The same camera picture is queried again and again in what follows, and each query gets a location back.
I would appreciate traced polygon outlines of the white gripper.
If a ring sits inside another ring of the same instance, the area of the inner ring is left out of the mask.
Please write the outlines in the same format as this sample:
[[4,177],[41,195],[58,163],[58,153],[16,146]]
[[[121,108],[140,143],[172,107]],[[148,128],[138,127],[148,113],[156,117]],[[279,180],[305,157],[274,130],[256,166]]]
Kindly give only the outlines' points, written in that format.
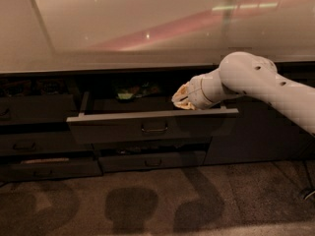
[[174,106],[184,110],[209,109],[212,102],[203,93],[202,80],[202,75],[195,76],[182,85],[172,96]]

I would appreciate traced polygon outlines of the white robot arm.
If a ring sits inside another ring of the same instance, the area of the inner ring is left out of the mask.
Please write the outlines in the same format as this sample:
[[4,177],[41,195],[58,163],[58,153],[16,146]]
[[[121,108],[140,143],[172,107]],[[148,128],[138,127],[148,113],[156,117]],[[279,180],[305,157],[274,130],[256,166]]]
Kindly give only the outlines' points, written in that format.
[[315,135],[315,88],[281,76],[273,61],[247,52],[230,53],[217,69],[193,77],[172,102],[178,108],[197,110],[240,96],[265,102]]

